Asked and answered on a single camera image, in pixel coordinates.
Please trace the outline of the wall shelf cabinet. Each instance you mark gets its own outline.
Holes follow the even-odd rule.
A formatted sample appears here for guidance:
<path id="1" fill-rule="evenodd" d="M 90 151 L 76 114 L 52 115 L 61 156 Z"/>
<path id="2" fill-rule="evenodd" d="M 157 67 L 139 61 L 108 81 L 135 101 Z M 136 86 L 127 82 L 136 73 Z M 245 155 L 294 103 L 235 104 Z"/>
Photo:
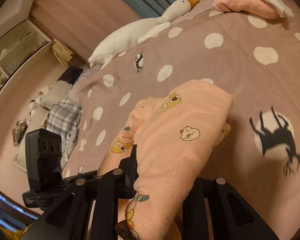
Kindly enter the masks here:
<path id="1" fill-rule="evenodd" d="M 0 38 L 0 88 L 28 72 L 30 65 L 50 47 L 51 39 L 29 20 L 5 33 Z"/>

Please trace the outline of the peach cartoon print shirt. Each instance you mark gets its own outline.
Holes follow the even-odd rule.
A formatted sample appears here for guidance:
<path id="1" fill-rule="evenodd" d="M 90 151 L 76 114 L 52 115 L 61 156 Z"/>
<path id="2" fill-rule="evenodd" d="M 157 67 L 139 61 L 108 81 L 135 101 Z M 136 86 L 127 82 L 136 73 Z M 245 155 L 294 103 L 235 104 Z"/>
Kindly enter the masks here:
<path id="1" fill-rule="evenodd" d="M 105 174 L 136 146 L 135 194 L 125 201 L 115 229 L 122 239 L 179 239 L 175 216 L 213 148 L 227 135 L 232 97 L 191 80 L 164 98 L 137 103 L 100 166 Z"/>

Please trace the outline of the grey pillow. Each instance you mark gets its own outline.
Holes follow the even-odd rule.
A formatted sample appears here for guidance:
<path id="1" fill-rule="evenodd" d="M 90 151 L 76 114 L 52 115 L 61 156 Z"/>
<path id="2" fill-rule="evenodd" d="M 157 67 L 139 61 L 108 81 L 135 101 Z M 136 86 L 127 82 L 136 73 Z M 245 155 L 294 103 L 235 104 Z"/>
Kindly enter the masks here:
<path id="1" fill-rule="evenodd" d="M 68 92 L 72 89 L 73 85 L 66 81 L 56 82 L 48 93 L 42 98 L 39 105 L 46 109 L 51 109 L 53 105 L 58 103 Z"/>

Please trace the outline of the plaid grey blanket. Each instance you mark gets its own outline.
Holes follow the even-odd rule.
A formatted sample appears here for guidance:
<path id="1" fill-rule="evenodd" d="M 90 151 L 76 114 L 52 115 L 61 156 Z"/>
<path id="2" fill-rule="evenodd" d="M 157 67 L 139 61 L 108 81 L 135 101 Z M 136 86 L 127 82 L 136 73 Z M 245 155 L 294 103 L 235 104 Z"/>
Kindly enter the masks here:
<path id="1" fill-rule="evenodd" d="M 61 135 L 62 155 L 68 159 L 77 144 L 82 109 L 67 97 L 54 104 L 49 113 L 47 130 Z"/>

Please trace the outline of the yellow fringe tassel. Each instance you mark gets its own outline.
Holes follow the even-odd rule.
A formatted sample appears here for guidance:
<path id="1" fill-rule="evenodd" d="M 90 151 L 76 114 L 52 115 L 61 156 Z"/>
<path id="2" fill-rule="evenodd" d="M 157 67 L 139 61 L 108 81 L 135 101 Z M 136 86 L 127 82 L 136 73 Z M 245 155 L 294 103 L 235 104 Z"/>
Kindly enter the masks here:
<path id="1" fill-rule="evenodd" d="M 69 66 L 69 63 L 74 55 L 74 52 L 70 50 L 65 44 L 62 42 L 53 39 L 52 41 L 52 52 L 57 58 L 57 60 L 64 66 Z"/>

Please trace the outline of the white goose plush toy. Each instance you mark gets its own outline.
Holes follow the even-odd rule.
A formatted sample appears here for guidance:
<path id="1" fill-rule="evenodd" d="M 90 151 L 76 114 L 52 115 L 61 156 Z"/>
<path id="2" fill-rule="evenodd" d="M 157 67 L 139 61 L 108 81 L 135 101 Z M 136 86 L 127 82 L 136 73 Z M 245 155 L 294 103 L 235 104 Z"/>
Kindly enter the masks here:
<path id="1" fill-rule="evenodd" d="M 93 51 L 88 62 L 91 68 L 104 68 L 119 54 L 138 44 L 147 34 L 157 34 L 177 18 L 190 12 L 200 0 L 176 0 L 159 17 L 144 18 L 127 24 L 107 36 Z"/>

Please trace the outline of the mauve polka dot bedspread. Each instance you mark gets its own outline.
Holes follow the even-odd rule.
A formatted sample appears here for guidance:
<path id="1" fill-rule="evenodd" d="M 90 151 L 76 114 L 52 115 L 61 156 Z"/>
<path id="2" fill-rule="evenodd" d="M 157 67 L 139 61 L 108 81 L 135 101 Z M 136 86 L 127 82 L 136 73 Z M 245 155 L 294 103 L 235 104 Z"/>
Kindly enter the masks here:
<path id="1" fill-rule="evenodd" d="M 300 228 L 300 10 L 270 22 L 204 11 L 87 70 L 69 97 L 79 137 L 63 174 L 106 172 L 130 153 L 145 114 L 188 81 L 232 96 L 228 131 L 200 174 L 224 177 L 280 239 Z"/>

